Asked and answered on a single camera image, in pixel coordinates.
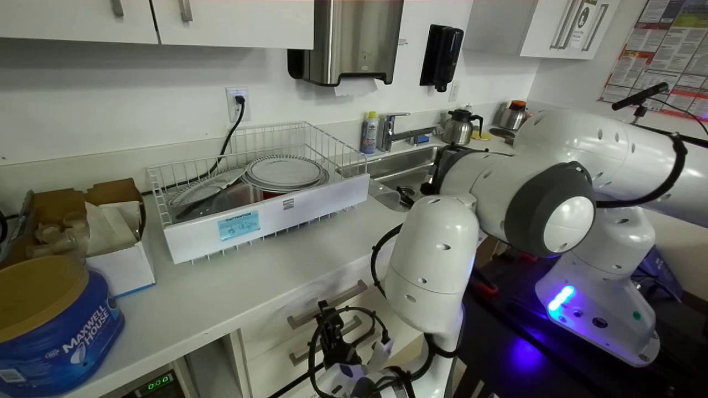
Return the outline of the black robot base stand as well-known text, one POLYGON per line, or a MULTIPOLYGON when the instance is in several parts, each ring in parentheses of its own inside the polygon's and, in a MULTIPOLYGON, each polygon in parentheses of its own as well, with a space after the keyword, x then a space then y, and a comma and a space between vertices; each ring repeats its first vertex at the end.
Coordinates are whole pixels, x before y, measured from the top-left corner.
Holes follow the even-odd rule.
POLYGON ((647 367, 631 367, 548 321, 532 293, 548 268, 498 255, 475 270, 461 300, 464 372, 454 398, 708 398, 703 302, 638 271, 660 352, 647 367))

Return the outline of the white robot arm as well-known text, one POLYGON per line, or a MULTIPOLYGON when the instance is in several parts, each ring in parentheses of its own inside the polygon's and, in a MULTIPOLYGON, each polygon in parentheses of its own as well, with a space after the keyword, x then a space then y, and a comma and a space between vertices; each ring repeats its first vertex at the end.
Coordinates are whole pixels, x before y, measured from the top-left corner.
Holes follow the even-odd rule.
POLYGON ((699 137, 548 109, 508 152, 467 149, 438 167, 407 211, 385 295, 410 326, 454 339, 482 237, 555 263, 537 279, 548 321, 617 361, 660 347, 631 274, 655 245, 651 211, 708 226, 708 145, 699 137))

